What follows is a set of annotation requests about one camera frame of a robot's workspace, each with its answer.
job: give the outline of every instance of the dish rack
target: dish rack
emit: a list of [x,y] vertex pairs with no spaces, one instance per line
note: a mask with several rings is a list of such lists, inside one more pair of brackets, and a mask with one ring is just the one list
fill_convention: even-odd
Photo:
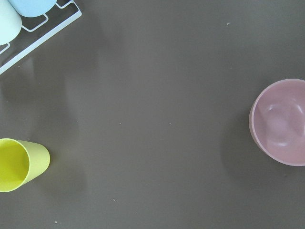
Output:
[[0,74],[80,16],[74,0],[58,0],[51,10],[39,17],[21,16],[22,29],[18,36],[0,46]]

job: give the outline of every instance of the yellow cup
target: yellow cup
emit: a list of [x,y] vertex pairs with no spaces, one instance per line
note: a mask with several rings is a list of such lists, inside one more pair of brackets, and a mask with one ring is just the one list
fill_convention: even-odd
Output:
[[0,139],[0,192],[10,192],[43,173],[49,166],[48,150],[37,143]]

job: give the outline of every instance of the white dish rack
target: white dish rack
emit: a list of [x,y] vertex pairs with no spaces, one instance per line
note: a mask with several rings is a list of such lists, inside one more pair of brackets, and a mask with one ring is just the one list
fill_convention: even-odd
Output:
[[0,46],[0,74],[80,16],[81,11],[74,0],[58,0],[50,11],[39,17],[21,17],[19,35]]

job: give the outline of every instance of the gray table surface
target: gray table surface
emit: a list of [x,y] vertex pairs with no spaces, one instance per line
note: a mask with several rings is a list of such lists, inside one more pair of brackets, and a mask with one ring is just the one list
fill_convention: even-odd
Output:
[[1,75],[0,137],[51,165],[0,194],[0,228],[304,228],[305,168],[247,123],[266,86],[304,79],[304,1],[76,2]]

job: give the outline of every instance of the bowl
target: bowl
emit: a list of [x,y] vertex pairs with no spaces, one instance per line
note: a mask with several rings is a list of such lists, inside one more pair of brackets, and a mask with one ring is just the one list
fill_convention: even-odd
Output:
[[271,158],[291,166],[305,165],[305,81],[273,83],[255,100],[249,127],[256,144]]

